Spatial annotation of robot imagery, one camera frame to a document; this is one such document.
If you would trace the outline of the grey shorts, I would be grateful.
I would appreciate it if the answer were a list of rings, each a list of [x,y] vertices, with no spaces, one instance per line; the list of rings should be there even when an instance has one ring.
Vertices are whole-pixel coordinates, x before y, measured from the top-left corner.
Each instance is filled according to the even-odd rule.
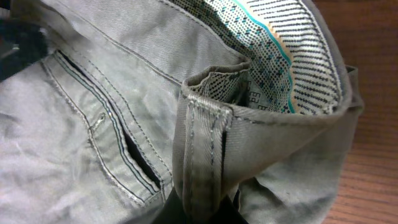
[[[3,1],[2,223],[321,223],[363,101],[312,1]]]

